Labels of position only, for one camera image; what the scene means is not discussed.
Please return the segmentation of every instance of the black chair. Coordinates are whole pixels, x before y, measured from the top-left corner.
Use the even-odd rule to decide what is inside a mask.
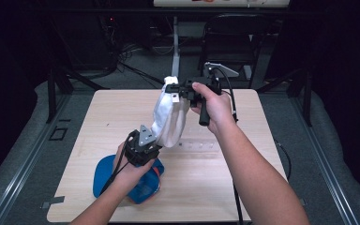
[[[226,13],[211,18],[203,30],[198,65],[201,74],[205,62],[221,64],[240,74],[244,74],[244,66],[250,66],[250,88],[260,48],[271,24],[272,20],[263,15]]]

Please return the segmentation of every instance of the forearm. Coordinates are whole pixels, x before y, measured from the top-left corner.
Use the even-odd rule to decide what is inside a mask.
[[[303,207],[286,180],[235,123],[219,126],[215,135],[240,198],[256,224],[308,223]]]
[[[85,211],[71,224],[107,224],[119,203],[127,195],[125,188],[113,182]]]

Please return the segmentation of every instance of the person's right arm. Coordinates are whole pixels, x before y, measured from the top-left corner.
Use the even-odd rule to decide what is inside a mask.
[[[255,224],[309,224],[296,194],[279,172],[257,151],[233,120],[230,99],[208,87],[193,88],[206,98],[209,129],[215,134],[239,196]]]

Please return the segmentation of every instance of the gray floor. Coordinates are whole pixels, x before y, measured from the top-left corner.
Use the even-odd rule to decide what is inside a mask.
[[[188,47],[187,44],[182,48],[180,81],[199,74],[196,69],[198,52],[198,48]],[[263,85],[263,74],[269,53],[269,49],[262,51],[253,88]],[[137,50],[126,63],[163,79],[171,75],[172,53],[158,54],[153,51]],[[159,87],[158,84],[147,83],[143,78],[129,71],[120,72],[120,70],[122,69],[93,81],[112,89],[156,88],[154,85]],[[49,223],[46,220],[48,209],[40,206],[54,196],[93,97],[93,91],[89,87],[78,81],[72,83],[76,90],[73,95],[63,96],[57,92],[61,107],[56,119],[50,125],[45,124],[48,118],[47,84],[43,83],[37,87],[38,103],[33,116],[0,168],[0,223]],[[267,94],[261,94],[260,98],[273,137],[282,144],[290,156],[292,163],[290,184],[299,198],[306,203],[305,209],[311,224],[347,224],[345,222],[347,219],[337,205],[334,192],[338,193],[338,190],[334,191],[325,179],[325,170],[320,167],[316,146],[309,132],[313,132],[318,139],[319,146],[329,161],[330,169],[336,176],[341,193],[346,197],[346,203],[350,205],[352,214],[355,215],[355,219],[349,224],[355,224],[356,221],[360,224],[360,186],[354,181],[342,160],[341,144],[321,100],[313,95],[311,105],[313,127],[306,128],[299,116],[299,100],[287,98],[284,92],[286,86],[287,84],[284,83]],[[67,129],[62,141],[49,141],[55,126]],[[278,152],[288,173],[289,163],[285,154],[280,147]],[[24,162],[29,159],[35,163],[24,168]],[[12,182],[14,178],[19,178],[20,169],[30,170],[21,177],[23,182]]]

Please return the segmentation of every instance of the person's left arm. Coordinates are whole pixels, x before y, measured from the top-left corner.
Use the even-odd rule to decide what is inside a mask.
[[[118,147],[117,156],[121,155],[123,143]],[[112,184],[89,207],[78,215],[70,224],[107,224],[119,203],[137,185],[140,178],[148,172],[153,165],[151,159],[142,167],[135,167],[128,163],[126,157],[122,158],[121,168],[127,166],[116,175]]]

